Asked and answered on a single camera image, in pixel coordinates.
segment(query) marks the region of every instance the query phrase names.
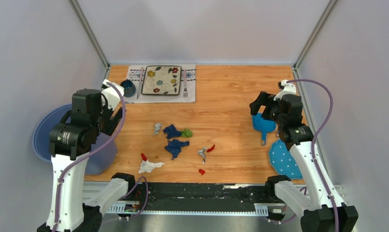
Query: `floral plate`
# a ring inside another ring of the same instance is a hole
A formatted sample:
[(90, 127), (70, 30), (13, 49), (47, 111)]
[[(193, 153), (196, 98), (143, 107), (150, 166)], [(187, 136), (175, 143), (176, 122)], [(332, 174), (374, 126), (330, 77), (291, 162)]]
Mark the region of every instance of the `floral plate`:
[(181, 66), (148, 66), (142, 94), (175, 96), (180, 94)]

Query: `blue trash bin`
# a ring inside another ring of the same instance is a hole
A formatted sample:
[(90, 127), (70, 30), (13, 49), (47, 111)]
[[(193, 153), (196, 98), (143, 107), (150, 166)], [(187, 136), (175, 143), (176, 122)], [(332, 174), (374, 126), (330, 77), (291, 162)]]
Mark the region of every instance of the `blue trash bin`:
[[(36, 156), (43, 161), (51, 163), (51, 154), (49, 153), (49, 132), (57, 123), (59, 123), (64, 114), (71, 109), (72, 104), (67, 104), (53, 110), (36, 127), (32, 137), (32, 147)], [(92, 151), (108, 141), (109, 138), (110, 136), (101, 133), (98, 136), (96, 144), (92, 145)], [(112, 165), (116, 153), (117, 147), (115, 141), (111, 141), (106, 147), (89, 158), (86, 164), (85, 174), (100, 175)]]

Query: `white placemat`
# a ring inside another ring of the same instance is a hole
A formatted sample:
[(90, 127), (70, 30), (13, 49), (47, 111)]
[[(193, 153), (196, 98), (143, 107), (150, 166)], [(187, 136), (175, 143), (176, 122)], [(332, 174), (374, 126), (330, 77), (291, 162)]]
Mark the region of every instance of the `white placemat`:
[(157, 102), (196, 102), (196, 65), (195, 64), (173, 64), (173, 66), (181, 66), (182, 67), (182, 73), (184, 70), (186, 70), (186, 76), (187, 76), (187, 91), (188, 91), (188, 97), (183, 97), (183, 90), (184, 90), (184, 80), (181, 76), (181, 90), (180, 94), (178, 96), (155, 96), (155, 95), (144, 95), (141, 94), (141, 88), (143, 85), (140, 84), (139, 89), (139, 80), (140, 80), (140, 72), (143, 67), (143, 77), (145, 75), (146, 67), (148, 65), (130, 65), (128, 74), (126, 78), (128, 80), (131, 80), (134, 85), (136, 86), (136, 93), (130, 97), (125, 98), (126, 103), (157, 103)]

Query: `wooden tabletop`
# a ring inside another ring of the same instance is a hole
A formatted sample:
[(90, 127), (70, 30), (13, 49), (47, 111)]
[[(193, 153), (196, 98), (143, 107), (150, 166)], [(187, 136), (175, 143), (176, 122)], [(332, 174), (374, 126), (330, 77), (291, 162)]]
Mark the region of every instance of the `wooden tabletop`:
[[(112, 66), (109, 80), (120, 84), (126, 79), (128, 66)], [(86, 175), (85, 180), (109, 181), (113, 174), (138, 173), (144, 153), (150, 162), (164, 162), (152, 173), (143, 173), (151, 182), (192, 183), (264, 183), (277, 175), (269, 164), (268, 151), (278, 140), (275, 132), (261, 145), (261, 133), (252, 125), (249, 104), (260, 91), (279, 92), (278, 82), (293, 79), (290, 66), (197, 66), (195, 103), (150, 103), (126, 105), (126, 121), (115, 138), (118, 153), (113, 165), (102, 175)], [(178, 130), (188, 128), (192, 138), (178, 158), (164, 147), (167, 139), (162, 131), (153, 136), (155, 123), (162, 129), (174, 124)], [(197, 153), (202, 147), (206, 163)], [(201, 175), (199, 169), (205, 170)]]

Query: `dark blue crumpled cloth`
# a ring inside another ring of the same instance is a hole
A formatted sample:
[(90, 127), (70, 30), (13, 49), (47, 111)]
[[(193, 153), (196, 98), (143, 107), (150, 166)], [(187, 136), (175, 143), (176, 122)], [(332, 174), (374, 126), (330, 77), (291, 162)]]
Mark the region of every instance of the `dark blue crumpled cloth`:
[(176, 127), (171, 124), (170, 126), (166, 127), (163, 132), (167, 134), (167, 139), (171, 139), (174, 137), (180, 137), (181, 132), (176, 129)]
[(168, 141), (169, 144), (164, 148), (172, 154), (172, 160), (177, 158), (179, 153), (181, 152), (181, 147), (190, 145), (189, 141), (181, 142), (177, 139), (173, 139), (173, 141)]

